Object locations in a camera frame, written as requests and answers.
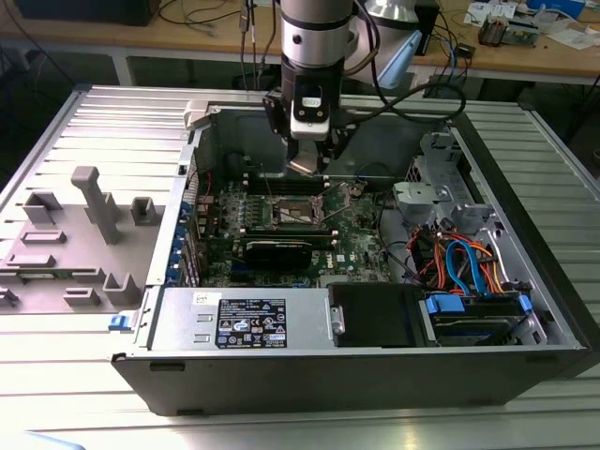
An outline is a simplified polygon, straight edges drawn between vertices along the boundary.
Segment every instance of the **green circuit board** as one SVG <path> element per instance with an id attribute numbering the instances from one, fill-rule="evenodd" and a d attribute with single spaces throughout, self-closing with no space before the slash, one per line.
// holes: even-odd
<path id="1" fill-rule="evenodd" d="M 374 194 L 351 195 L 352 187 L 338 183 L 319 196 L 269 196 L 229 185 L 199 213 L 207 263 L 202 285 L 315 288 L 389 281 L 374 226 L 381 205 Z M 309 242 L 311 264 L 290 272 L 248 270 L 240 256 L 248 240 Z"/>

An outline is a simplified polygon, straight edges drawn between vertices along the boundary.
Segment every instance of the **black plastic cover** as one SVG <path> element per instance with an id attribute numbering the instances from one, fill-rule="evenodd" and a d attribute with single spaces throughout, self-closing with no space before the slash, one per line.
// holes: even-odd
<path id="1" fill-rule="evenodd" d="M 426 347 L 419 300 L 410 284 L 332 283 L 329 303 L 342 309 L 345 332 L 338 347 Z"/>

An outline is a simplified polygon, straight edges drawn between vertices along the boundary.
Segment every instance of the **wooden workbench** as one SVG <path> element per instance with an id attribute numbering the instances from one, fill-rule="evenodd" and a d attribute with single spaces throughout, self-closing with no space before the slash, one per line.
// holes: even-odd
<path id="1" fill-rule="evenodd" d="M 186 0 L 187 10 L 215 6 L 218 0 Z M 555 83 L 592 83 L 600 73 L 600 47 L 577 51 L 548 37 L 540 37 L 534 47 L 501 46 L 491 48 L 477 43 L 475 26 L 462 23 L 469 0 L 441 0 L 450 28 L 458 39 L 476 48 L 470 76 L 483 78 L 545 81 Z M 238 2 L 231 0 L 215 11 L 198 13 L 195 18 L 208 19 L 236 11 Z M 14 14 L 21 18 L 13 8 Z M 176 21 L 182 21 L 177 3 L 164 11 Z M 599 21 L 600 13 L 586 10 L 585 21 Z M 47 50 L 75 53 L 104 53 L 112 57 L 121 84 L 133 83 L 127 64 L 129 56 L 155 56 L 183 59 L 238 61 L 240 33 L 238 16 L 232 15 L 214 22 L 214 37 L 184 25 L 163 21 L 157 15 L 148 26 L 135 27 L 109 23 L 32 21 L 20 19 L 27 32 Z M 256 8 L 257 51 L 262 53 L 271 33 L 271 9 Z M 269 62 L 277 62 L 281 52 L 277 17 L 277 35 L 269 50 Z M 4 47 L 32 48 L 5 11 L 0 15 L 0 38 Z M 247 49 L 250 47 L 247 38 Z M 426 81 L 446 64 L 440 42 L 432 41 L 425 56 L 416 56 L 411 71 L 419 82 Z"/>

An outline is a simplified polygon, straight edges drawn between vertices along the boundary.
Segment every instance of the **warning label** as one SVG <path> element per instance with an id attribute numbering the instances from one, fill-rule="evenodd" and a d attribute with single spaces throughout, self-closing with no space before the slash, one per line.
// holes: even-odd
<path id="1" fill-rule="evenodd" d="M 221 299 L 215 342 L 220 349 L 286 348 L 285 300 Z"/>

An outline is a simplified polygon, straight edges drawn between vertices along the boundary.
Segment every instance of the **motherboard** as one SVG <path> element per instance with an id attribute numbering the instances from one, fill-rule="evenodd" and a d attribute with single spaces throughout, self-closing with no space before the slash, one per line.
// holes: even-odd
<path id="1" fill-rule="evenodd" d="M 389 281 L 381 196 L 355 181 L 229 182 L 197 204 L 205 287 L 325 287 Z"/>

